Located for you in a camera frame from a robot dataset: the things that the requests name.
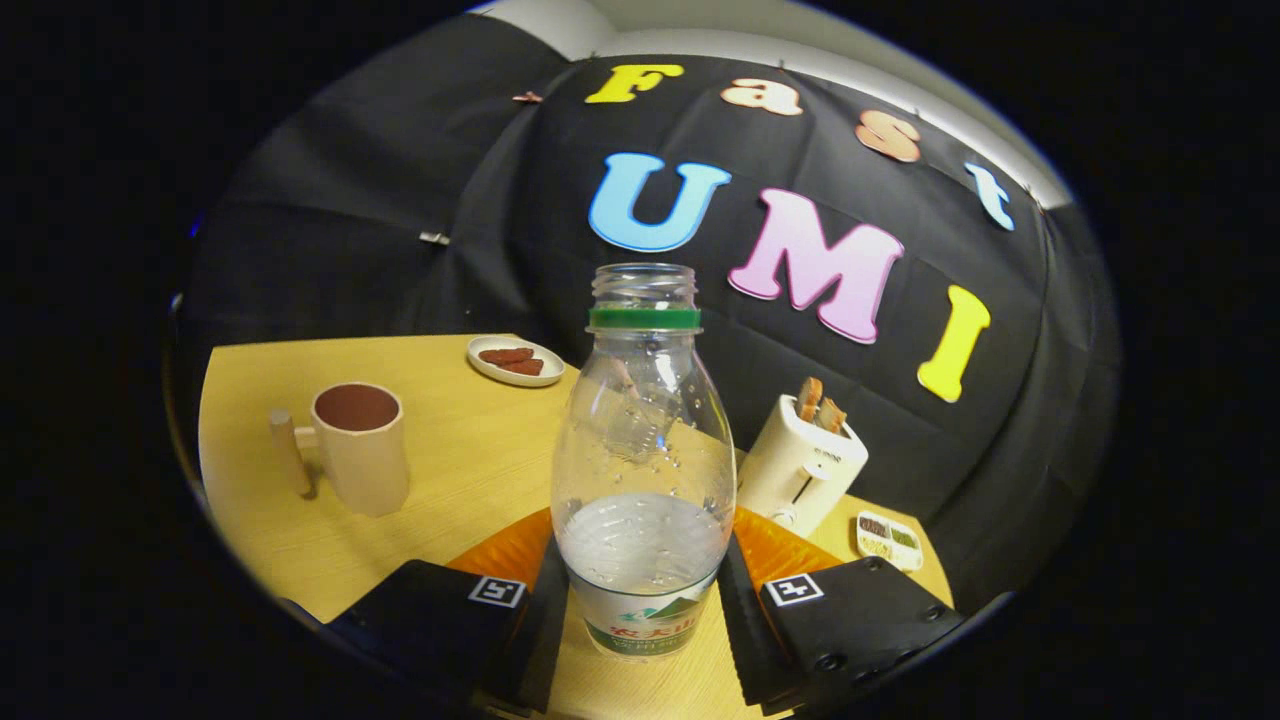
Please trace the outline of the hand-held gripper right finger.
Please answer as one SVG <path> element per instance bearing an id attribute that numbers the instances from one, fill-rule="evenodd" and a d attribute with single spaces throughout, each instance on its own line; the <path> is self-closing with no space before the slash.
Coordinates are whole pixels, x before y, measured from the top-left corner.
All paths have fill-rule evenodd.
<path id="1" fill-rule="evenodd" d="M 742 697 L 764 714 L 856 703 L 964 621 L 883 559 L 842 561 L 745 507 L 717 583 Z"/>

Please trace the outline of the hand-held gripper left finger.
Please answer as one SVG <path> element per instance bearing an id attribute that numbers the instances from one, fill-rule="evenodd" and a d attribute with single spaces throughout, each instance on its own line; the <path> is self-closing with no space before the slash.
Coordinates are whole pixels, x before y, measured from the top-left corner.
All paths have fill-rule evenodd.
<path id="1" fill-rule="evenodd" d="M 567 598 L 543 509 L 448 564 L 403 562 L 330 629 L 449 711 L 529 716 L 549 705 Z"/>

